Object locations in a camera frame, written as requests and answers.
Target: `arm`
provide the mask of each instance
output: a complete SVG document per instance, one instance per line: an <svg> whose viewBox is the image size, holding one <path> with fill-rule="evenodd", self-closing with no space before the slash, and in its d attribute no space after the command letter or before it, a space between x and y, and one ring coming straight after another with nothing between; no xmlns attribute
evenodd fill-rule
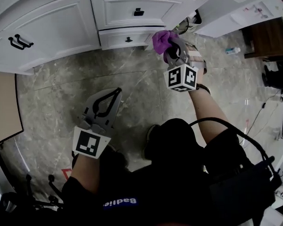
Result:
<svg viewBox="0 0 283 226"><path fill-rule="evenodd" d="M198 71L197 83L202 84L203 69ZM216 117L228 121L223 111L214 101L213 97L204 89L189 91L194 104L197 119L206 117ZM206 143L218 136L227 129L226 126L215 121L204 121L199 123L201 134Z"/></svg>
<svg viewBox="0 0 283 226"><path fill-rule="evenodd" d="M96 194L100 182L100 160L79 154L71 176L86 190Z"/></svg>

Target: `white bottle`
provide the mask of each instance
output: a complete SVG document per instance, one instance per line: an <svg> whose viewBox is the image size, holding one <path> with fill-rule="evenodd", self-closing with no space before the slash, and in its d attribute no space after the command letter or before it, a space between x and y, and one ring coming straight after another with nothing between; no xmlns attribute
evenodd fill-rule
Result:
<svg viewBox="0 0 283 226"><path fill-rule="evenodd" d="M237 47L235 47L235 48L227 48L225 50L226 54L228 54L228 55L238 54L240 51L241 51L241 49L237 48Z"/></svg>

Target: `white cabinet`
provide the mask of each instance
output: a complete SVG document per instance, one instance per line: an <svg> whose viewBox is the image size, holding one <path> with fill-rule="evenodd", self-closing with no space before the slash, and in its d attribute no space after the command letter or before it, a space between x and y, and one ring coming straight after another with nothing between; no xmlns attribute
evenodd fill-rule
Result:
<svg viewBox="0 0 283 226"><path fill-rule="evenodd" d="M195 0L91 0L99 30L132 26L168 26L182 21Z"/></svg>
<svg viewBox="0 0 283 226"><path fill-rule="evenodd" d="M152 36L163 27L118 28L100 31L102 49L146 46Z"/></svg>
<svg viewBox="0 0 283 226"><path fill-rule="evenodd" d="M19 50L9 37L33 42ZM100 48L90 0L57 0L22 16L0 33L0 67L25 71L50 60Z"/></svg>

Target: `marble floor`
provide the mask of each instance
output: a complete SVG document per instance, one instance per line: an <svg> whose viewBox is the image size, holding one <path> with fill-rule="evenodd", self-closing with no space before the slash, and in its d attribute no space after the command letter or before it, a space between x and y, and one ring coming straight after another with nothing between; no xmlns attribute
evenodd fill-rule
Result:
<svg viewBox="0 0 283 226"><path fill-rule="evenodd" d="M263 62L244 59L246 47L240 31L217 39L192 33L183 38L195 44L205 58L208 73L204 84L229 121L248 131L262 102L277 92L263 85ZM240 47L241 53L226 55L225 49L231 47ZM66 182L62 170L71 168L73 128L84 102L102 89L121 87L123 99L114 124L117 134L111 143L126 155L129 170L149 165L141 151L150 125L176 117L189 123L196 120L188 93L166 89L166 68L153 50L135 47L68 56L36 67L33 76L17 76L24 132L5 143L1 151L4 161L21 181L27 173L33 177L38 198L53 194L49 174L56 177L55 184L61 189ZM266 149L279 133L282 118L280 97L270 98L249 135ZM194 130L198 143L205 146L197 125ZM247 142L242 146L253 163L260 160L253 146Z"/></svg>

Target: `black drawer handle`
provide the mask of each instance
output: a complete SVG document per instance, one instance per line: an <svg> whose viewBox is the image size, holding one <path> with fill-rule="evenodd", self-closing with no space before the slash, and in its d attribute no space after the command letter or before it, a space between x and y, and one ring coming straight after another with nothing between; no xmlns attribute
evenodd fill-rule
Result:
<svg viewBox="0 0 283 226"><path fill-rule="evenodd" d="M18 46L18 45L16 45L16 44L13 43L13 40L14 40L14 39L13 39L12 37L9 37L8 40L10 41L11 46L13 46L13 47L15 47L15 48L17 48L17 49L19 49L19 50L24 50L24 46L23 46L23 47L20 47L20 46Z"/></svg>
<svg viewBox="0 0 283 226"><path fill-rule="evenodd" d="M127 37L127 40L125 40L125 42L127 42L127 43L130 43L130 42L132 42L133 40L131 40L130 39L130 37Z"/></svg>
<svg viewBox="0 0 283 226"><path fill-rule="evenodd" d="M15 38L17 39L17 42L25 48L30 48L33 45L33 43L26 44L26 43L23 43L22 41L20 41L20 35L19 34L16 34Z"/></svg>
<svg viewBox="0 0 283 226"><path fill-rule="evenodd" d="M145 11L141 11L140 8L135 9L134 16L143 16Z"/></svg>

